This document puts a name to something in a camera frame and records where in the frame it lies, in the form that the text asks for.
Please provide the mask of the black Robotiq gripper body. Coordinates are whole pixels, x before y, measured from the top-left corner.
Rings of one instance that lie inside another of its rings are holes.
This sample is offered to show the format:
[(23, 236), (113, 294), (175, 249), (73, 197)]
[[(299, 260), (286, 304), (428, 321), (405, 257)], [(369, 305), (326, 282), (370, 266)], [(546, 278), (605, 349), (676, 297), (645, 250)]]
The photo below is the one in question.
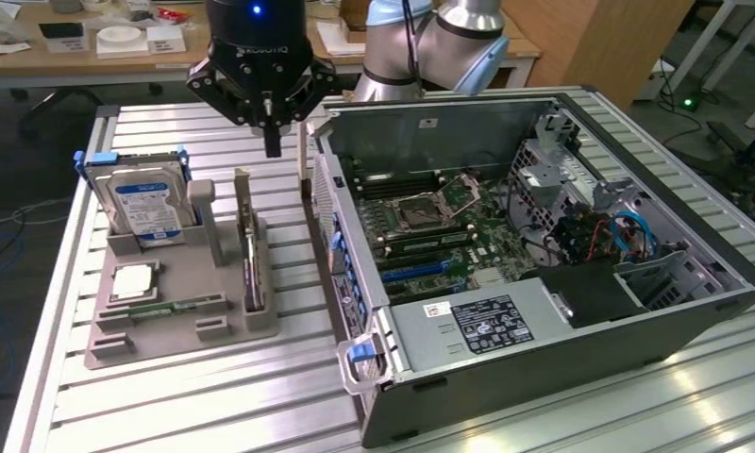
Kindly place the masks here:
[(295, 0), (207, 1), (210, 61), (246, 95), (283, 103), (313, 60), (305, 3)]

